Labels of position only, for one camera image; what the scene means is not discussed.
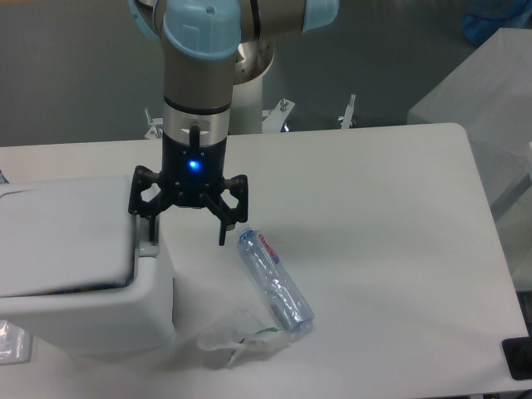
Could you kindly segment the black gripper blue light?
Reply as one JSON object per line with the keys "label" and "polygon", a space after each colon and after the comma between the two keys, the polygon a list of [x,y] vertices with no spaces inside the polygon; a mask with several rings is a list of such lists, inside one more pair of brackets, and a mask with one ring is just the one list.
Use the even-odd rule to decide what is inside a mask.
{"label": "black gripper blue light", "polygon": [[[149,168],[135,167],[131,181],[128,212],[146,219],[149,241],[155,242],[159,214],[175,205],[183,208],[207,208],[219,220],[219,246],[225,245],[226,234],[237,223],[249,217],[249,182],[247,175],[224,178],[224,157],[227,141],[191,148],[164,135],[162,139],[162,169],[155,173]],[[142,193],[156,185],[160,192],[145,201]],[[222,198],[228,191],[237,201],[230,207]]]}

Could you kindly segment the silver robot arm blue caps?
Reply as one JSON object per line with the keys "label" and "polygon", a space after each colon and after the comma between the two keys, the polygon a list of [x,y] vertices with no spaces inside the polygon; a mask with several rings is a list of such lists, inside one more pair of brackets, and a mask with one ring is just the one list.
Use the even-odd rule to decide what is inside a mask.
{"label": "silver robot arm blue caps", "polygon": [[132,1],[142,32],[164,58],[164,116],[159,172],[135,168],[128,210],[145,219],[149,238],[172,206],[208,209],[226,234],[249,215],[245,175],[224,177],[229,114],[239,45],[331,24],[336,1]]}

